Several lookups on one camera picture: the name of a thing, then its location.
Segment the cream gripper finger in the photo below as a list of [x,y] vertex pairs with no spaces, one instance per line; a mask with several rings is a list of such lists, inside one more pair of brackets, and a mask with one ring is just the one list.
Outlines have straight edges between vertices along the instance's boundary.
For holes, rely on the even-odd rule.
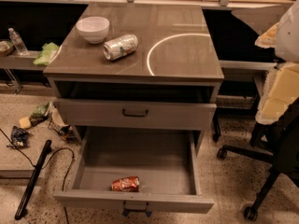
[[273,124],[299,97],[299,63],[282,63],[270,69],[258,104],[255,120]]

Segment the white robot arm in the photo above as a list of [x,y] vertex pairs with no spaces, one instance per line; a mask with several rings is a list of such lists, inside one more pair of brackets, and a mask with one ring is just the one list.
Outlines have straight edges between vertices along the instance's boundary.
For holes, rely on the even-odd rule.
[[255,45],[274,48],[275,55],[283,60],[268,72],[255,116],[258,123],[269,125],[278,121],[299,97],[299,0],[256,39]]

